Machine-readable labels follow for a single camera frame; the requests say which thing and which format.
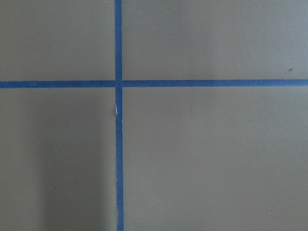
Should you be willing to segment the horizontal blue tape line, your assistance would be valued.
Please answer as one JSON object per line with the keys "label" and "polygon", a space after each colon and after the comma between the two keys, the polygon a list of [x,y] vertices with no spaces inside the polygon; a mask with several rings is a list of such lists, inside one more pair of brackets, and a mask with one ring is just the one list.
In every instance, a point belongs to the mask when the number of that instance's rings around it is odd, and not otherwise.
{"label": "horizontal blue tape line", "polygon": [[[151,87],[290,87],[307,86],[306,79],[124,80],[124,88]],[[2,89],[114,88],[114,80],[2,81]]]}

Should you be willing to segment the vertical blue tape line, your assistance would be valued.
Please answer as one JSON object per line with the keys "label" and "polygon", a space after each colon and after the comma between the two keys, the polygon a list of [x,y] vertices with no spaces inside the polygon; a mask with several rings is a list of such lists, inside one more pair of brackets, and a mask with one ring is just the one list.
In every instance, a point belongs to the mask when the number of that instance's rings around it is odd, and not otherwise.
{"label": "vertical blue tape line", "polygon": [[115,151],[117,230],[124,230],[122,0],[115,0]]}

